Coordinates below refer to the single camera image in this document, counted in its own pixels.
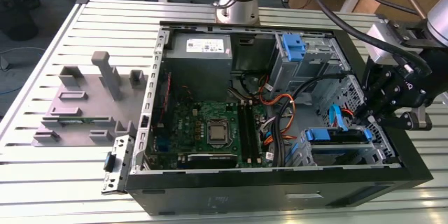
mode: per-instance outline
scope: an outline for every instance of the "ram slot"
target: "ram slot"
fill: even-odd
[[[253,117],[253,111],[252,111],[252,106],[248,105],[244,107],[244,116],[245,116],[245,126],[247,126],[247,137],[248,137],[248,142],[251,146],[251,158],[252,158],[252,163],[261,162],[260,159],[260,152],[259,152],[259,140],[256,136],[256,129],[255,129],[255,117]]]
[[[244,107],[245,105],[239,105],[239,117],[237,117],[237,126],[240,129],[240,142],[241,142],[241,158],[244,162],[251,161],[251,145],[248,141],[248,135],[247,135],[247,123],[245,123],[245,111]]]

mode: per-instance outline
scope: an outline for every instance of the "open computer tower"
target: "open computer tower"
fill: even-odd
[[[345,32],[161,23],[153,60],[137,134],[116,139],[103,190],[129,193],[151,215],[352,207],[432,179],[404,130],[332,118],[332,106],[356,111],[364,100]],[[279,167],[267,141],[279,106],[260,94],[271,101],[329,73],[347,76],[295,99]]]

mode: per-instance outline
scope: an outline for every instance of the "motherboard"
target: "motherboard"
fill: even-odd
[[[147,152],[152,169],[268,166],[261,158],[257,132],[264,116],[261,105],[176,104],[171,130],[156,135],[156,152]]]

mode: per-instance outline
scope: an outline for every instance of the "power supply label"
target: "power supply label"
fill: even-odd
[[[188,39],[187,52],[224,52],[224,40]]]

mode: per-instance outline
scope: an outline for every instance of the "aluminum extrusion table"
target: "aluminum extrusion table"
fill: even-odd
[[[372,15],[340,16],[361,31],[377,21]],[[440,99],[428,109],[432,131],[409,132],[435,179],[356,208],[151,217],[129,195],[100,194],[109,147],[31,146],[63,65],[99,73],[91,62],[99,50],[109,52],[120,73],[147,71],[159,21],[209,23],[213,18],[207,5],[112,0],[75,5],[0,123],[0,223],[448,223],[448,108]],[[260,8],[260,20],[272,26],[337,28],[319,11]],[[365,58],[363,43],[353,42]]]

